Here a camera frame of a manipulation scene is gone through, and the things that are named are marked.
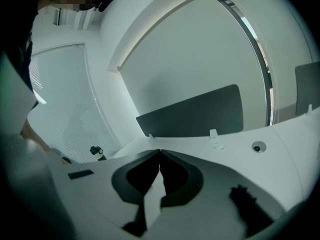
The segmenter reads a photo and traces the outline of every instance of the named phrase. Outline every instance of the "person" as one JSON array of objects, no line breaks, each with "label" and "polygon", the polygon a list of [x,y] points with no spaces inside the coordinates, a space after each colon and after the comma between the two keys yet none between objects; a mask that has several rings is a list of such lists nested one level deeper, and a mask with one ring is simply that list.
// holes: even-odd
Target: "person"
[{"label": "person", "polygon": [[[5,52],[13,67],[31,89],[29,64],[32,55],[32,27],[38,11],[46,6],[85,11],[98,6],[103,0],[12,0],[10,9],[4,10],[3,19],[8,25],[1,41],[1,53]],[[50,152],[50,147],[32,129],[28,119],[25,121],[21,135],[38,143],[44,151]]]}]

